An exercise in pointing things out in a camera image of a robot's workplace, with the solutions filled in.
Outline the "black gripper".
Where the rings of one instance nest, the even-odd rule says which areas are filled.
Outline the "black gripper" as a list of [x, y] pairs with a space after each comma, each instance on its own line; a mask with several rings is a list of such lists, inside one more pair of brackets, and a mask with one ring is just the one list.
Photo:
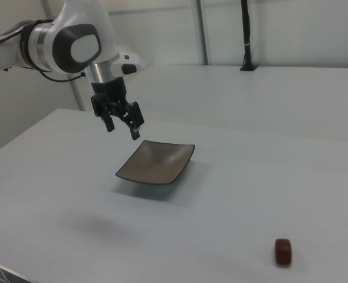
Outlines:
[[140, 137], [140, 126], [144, 124], [142, 112], [137, 102], [126, 100], [126, 85], [123, 77], [118, 77], [106, 83], [91, 83], [94, 95], [91, 97], [93, 111], [101, 118], [108, 132], [115, 129], [112, 116], [122, 117], [129, 127], [132, 140]]

